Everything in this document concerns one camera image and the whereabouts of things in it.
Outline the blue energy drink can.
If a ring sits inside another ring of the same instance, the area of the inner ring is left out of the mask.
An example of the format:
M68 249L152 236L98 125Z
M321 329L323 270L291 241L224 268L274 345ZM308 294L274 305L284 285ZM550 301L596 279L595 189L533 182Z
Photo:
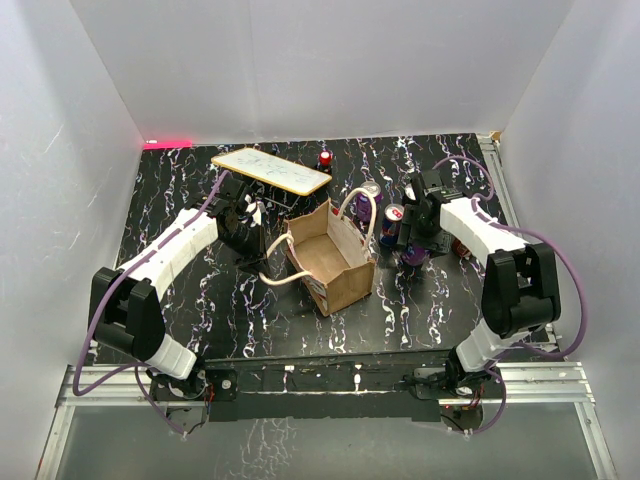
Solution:
M389 204L384 209L379 243L386 247L396 245L401 222L404 216L404 207L400 204Z

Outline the purple drink can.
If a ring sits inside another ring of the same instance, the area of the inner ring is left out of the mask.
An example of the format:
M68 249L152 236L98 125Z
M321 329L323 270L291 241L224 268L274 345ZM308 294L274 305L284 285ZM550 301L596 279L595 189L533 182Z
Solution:
M430 248L425 246L423 241L414 240L406 245L401 254L401 259L406 265L421 267L430 253Z
M375 200L376 207L379 207L382 200L382 190L380 185L375 181L365 181L360 186L360 189L366 190L367 194L358 192L356 195L356 216L357 218L368 224L372 217L372 202L371 198Z

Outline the black drink can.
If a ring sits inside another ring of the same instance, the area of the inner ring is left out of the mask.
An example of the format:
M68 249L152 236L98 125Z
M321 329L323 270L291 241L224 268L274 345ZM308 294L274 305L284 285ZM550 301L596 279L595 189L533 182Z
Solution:
M416 203L416 197L415 197L412 185L406 184L403 190L402 204L407 205L407 204L415 204L415 203Z

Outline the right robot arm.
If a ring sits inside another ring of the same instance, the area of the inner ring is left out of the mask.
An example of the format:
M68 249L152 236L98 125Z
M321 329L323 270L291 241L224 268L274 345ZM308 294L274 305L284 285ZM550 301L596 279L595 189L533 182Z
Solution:
M412 197L404 207L398 244L405 251L441 256L459 240L479 261L485 277L482 318L448 353L443 370L416 383L471 395L488 379L488 367L529 334L561 313L555 253L506 231L476 200L443 184L436 170L411 176Z

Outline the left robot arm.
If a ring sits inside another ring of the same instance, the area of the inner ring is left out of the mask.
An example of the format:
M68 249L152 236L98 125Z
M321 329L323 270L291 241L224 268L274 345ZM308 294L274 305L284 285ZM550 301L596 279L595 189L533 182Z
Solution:
M94 275L90 339L150 367L182 397L200 396L207 383L203 362L167 332L161 301L199 253L217 242L235 254L239 270L268 275L262 212L251 188L223 172L208 196L188 202L140 254Z

